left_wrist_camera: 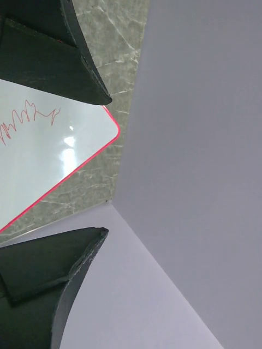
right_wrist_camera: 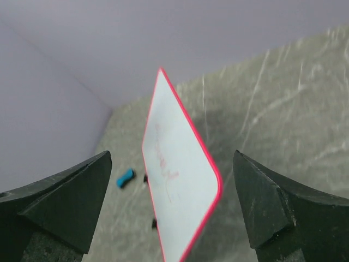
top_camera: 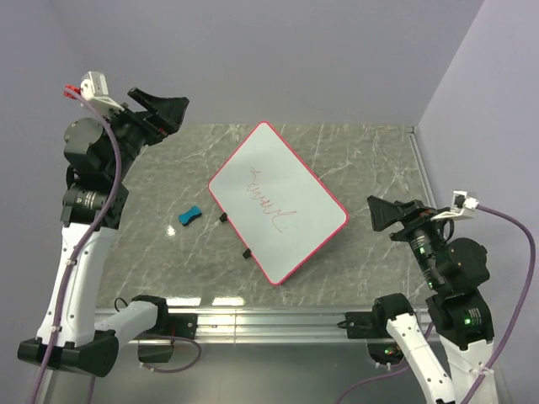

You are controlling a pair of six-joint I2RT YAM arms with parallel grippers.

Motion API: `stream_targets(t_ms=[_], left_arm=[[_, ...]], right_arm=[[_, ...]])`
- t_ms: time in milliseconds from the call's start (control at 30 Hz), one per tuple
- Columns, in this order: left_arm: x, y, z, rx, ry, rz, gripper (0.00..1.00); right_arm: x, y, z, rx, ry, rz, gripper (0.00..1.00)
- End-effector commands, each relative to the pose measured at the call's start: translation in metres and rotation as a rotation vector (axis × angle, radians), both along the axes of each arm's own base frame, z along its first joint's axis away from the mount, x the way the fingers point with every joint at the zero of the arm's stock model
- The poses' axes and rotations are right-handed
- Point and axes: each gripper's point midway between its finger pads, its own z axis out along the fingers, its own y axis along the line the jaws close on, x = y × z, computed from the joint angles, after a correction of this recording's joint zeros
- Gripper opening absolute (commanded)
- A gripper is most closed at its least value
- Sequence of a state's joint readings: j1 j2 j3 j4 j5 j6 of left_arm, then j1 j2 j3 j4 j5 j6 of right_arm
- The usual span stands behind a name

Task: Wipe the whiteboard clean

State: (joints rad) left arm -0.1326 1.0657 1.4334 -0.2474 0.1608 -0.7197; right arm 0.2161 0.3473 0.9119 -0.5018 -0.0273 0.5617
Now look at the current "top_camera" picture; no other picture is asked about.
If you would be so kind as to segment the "pink framed whiteboard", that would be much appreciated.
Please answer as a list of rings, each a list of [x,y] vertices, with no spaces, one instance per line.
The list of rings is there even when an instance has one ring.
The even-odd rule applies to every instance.
[[[267,122],[255,126],[208,189],[272,285],[282,284],[349,221],[343,205]]]

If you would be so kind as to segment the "blue whiteboard eraser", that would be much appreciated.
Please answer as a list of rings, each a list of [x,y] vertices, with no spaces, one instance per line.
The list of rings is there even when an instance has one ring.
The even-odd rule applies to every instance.
[[[178,216],[179,223],[182,226],[189,226],[194,220],[201,218],[202,212],[196,205],[191,206],[188,210]]]

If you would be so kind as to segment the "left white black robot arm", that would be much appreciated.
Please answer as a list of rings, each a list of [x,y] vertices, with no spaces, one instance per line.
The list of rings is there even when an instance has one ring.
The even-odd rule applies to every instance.
[[[186,97],[160,98],[132,88],[139,103],[98,107],[70,124],[64,134],[68,162],[62,199],[62,250],[53,295],[34,338],[19,345],[20,360],[41,368],[97,377],[114,367],[135,337],[165,336],[167,301],[138,295],[108,319],[94,317],[105,260],[116,237],[129,192],[122,181],[145,146],[176,133],[189,105]]]

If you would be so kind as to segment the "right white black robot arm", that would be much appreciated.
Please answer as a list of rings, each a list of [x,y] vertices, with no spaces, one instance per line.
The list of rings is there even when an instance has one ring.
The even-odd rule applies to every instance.
[[[497,403],[499,395],[488,360],[494,351],[492,315],[478,287],[489,279],[487,250],[466,237],[448,241],[444,226],[469,219],[478,200],[455,191],[451,205],[437,210],[419,200],[390,202],[369,196],[374,231],[399,222],[394,242],[409,245],[433,295],[426,301],[434,331],[446,353],[443,368],[418,317],[402,294],[379,297],[372,307],[374,331],[394,339],[428,403]]]

